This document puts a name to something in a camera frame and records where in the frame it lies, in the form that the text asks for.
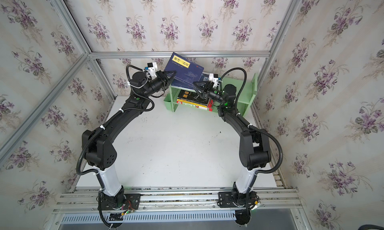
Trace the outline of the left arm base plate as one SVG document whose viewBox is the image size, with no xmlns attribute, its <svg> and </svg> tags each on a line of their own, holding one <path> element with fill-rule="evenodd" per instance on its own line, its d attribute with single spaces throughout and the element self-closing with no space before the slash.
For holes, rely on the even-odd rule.
<svg viewBox="0 0 384 230">
<path fill-rule="evenodd" d="M 101 199 L 98 200 L 98 210 L 138 210 L 141 196 L 141 194 L 119 194 L 111 197 L 101 193 Z"/>
</svg>

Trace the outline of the yellow cartoon cover book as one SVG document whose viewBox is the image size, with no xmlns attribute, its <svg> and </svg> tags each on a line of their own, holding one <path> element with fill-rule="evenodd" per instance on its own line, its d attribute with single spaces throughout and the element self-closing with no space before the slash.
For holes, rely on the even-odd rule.
<svg viewBox="0 0 384 230">
<path fill-rule="evenodd" d="M 208 106 L 201 105 L 201 104 L 198 104 L 198 103 L 189 102 L 189 101 L 186 101 L 186 100 L 181 100 L 181 99 L 177 99 L 177 103 L 180 104 L 180 105 L 187 105 L 189 107 L 198 108 L 198 109 L 202 109 L 202 110 L 208 110 L 209 109 Z"/>
</svg>

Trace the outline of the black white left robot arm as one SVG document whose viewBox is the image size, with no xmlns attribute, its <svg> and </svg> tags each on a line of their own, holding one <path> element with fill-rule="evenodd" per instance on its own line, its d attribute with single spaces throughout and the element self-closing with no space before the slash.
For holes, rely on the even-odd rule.
<svg viewBox="0 0 384 230">
<path fill-rule="evenodd" d="M 133 209 L 132 201 L 125 196 L 125 190 L 115 168 L 118 153 L 113 143 L 125 127 L 142 113 L 154 109 L 153 95 L 164 92 L 173 82 L 175 71 L 160 71 L 155 63 L 144 69 L 126 66 L 127 85 L 131 88 L 125 104 L 106 122 L 95 130 L 82 134 L 82 151 L 76 165 L 78 176 L 94 174 L 100 184 L 98 211 Z"/>
</svg>

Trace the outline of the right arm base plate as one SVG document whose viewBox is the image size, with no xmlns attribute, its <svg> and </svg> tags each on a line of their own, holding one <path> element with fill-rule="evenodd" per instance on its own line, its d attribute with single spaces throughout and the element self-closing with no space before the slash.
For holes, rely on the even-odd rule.
<svg viewBox="0 0 384 230">
<path fill-rule="evenodd" d="M 252 209 L 260 203 L 260 198 L 254 191 L 248 194 L 242 194 L 236 191 L 219 192 L 218 198 L 217 205 L 220 208 L 242 208 L 248 206 Z"/>
</svg>

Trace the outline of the dark blue book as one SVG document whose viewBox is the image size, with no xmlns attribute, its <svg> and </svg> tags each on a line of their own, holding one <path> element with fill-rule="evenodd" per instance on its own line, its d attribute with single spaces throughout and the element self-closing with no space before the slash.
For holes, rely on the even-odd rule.
<svg viewBox="0 0 384 230">
<path fill-rule="evenodd" d="M 188 84 L 188 83 L 184 83 L 184 82 L 181 82 L 181 81 L 178 81 L 176 79 L 174 79 L 171 83 L 171 87 L 172 88 L 176 88 L 176 89 L 181 89 L 181 90 L 187 90 L 187 91 L 192 91 L 192 92 L 196 92 L 193 85 L 191 84 Z"/>
<path fill-rule="evenodd" d="M 177 53 L 171 55 L 164 69 L 164 72 L 176 72 L 176 80 L 190 85 L 200 80 L 203 71 L 204 67 L 187 60 Z"/>
</svg>

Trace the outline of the aluminium mounting rail frame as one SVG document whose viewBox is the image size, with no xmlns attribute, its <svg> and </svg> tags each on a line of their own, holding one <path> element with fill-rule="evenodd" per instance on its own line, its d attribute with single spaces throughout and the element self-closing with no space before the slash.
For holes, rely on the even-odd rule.
<svg viewBox="0 0 384 230">
<path fill-rule="evenodd" d="M 121 229 L 129 223 L 166 223 L 192 221 L 248 221 L 263 210 L 288 210 L 297 230 L 310 230 L 309 220 L 294 189 L 257 189 L 249 200 L 239 206 L 228 188 L 170 188 L 126 190 L 127 202 L 119 210 L 102 203 L 98 210 L 98 192 L 95 189 L 62 194 L 54 206 L 45 230 L 57 230 L 65 224 L 102 224 Z"/>
</svg>

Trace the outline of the green metal bookshelf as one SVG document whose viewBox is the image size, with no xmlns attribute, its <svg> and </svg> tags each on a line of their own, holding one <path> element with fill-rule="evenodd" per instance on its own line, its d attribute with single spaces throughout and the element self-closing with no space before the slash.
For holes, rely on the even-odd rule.
<svg viewBox="0 0 384 230">
<path fill-rule="evenodd" d="M 240 95 L 238 100 L 238 111 L 241 115 L 245 115 L 248 110 L 251 108 L 251 104 L 253 103 L 256 94 L 257 94 L 257 83 L 258 83 L 258 74 L 253 74 L 253 79 L 247 80 L 245 87 L 243 88 L 242 92 L 240 93 L 240 87 L 243 84 L 242 80 L 232 79 L 226 76 L 223 80 L 223 86 L 232 84 L 237 88 L 237 94 Z M 167 110 L 175 112 L 178 106 L 185 106 L 180 105 L 177 103 L 177 97 L 180 93 L 181 89 L 176 88 L 169 88 L 169 93 L 166 95 L 164 99 L 165 106 Z M 213 111 L 214 113 L 217 113 L 217 106 L 213 102 Z"/>
</svg>

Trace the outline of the green nature encyclopedia book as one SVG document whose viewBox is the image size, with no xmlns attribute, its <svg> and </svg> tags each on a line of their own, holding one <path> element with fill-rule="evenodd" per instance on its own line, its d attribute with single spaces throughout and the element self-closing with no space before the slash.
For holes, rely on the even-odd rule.
<svg viewBox="0 0 384 230">
<path fill-rule="evenodd" d="M 209 112 L 212 112 L 212 111 L 213 111 L 213 101 L 212 101 L 212 100 L 208 100 L 208 101 L 188 100 L 188 99 L 181 99 L 181 100 L 186 100 L 186 101 L 189 101 L 189 102 L 198 103 L 198 104 L 201 104 L 201 105 L 208 106 L 209 109 L 208 109 L 208 110 L 205 110 L 205 111 L 209 111 Z"/>
</svg>

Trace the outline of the black book yellow title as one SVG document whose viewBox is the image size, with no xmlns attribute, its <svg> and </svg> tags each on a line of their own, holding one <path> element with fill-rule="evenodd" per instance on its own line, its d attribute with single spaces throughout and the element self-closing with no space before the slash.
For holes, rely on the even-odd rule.
<svg viewBox="0 0 384 230">
<path fill-rule="evenodd" d="M 202 99 L 197 93 L 187 90 L 181 90 L 177 101 L 181 103 L 189 103 L 193 105 L 207 107 L 209 100 Z"/>
</svg>

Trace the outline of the white science youth magazine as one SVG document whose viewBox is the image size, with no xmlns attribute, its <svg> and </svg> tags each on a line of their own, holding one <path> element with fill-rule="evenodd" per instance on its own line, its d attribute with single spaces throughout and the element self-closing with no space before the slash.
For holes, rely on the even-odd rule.
<svg viewBox="0 0 384 230">
<path fill-rule="evenodd" d="M 201 82 L 201 81 L 208 81 L 209 80 L 209 74 L 208 73 L 202 73 L 201 77 L 199 80 L 197 80 L 197 82 Z"/>
</svg>

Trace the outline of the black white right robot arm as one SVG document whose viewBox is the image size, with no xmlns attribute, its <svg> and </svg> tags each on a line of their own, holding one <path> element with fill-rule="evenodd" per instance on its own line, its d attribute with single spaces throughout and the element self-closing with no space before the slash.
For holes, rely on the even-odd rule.
<svg viewBox="0 0 384 230">
<path fill-rule="evenodd" d="M 239 90 L 233 84 L 222 87 L 222 80 L 233 71 L 241 71 L 244 80 Z M 237 181 L 234 182 L 232 189 L 232 200 L 236 207 L 245 207 L 247 211 L 255 208 L 259 204 L 256 194 L 251 192 L 259 174 L 270 174 L 279 169 L 283 162 L 283 149 L 279 141 L 264 129 L 259 129 L 247 121 L 238 110 L 238 101 L 246 85 L 247 72 L 243 68 L 232 68 L 225 72 L 217 81 L 193 82 L 193 87 L 200 98 L 213 100 L 218 103 L 217 111 L 219 117 L 229 124 L 239 135 L 239 158 L 245 169 Z M 278 148 L 278 162 L 269 170 L 264 167 L 272 159 L 269 140 L 272 140 Z"/>
</svg>

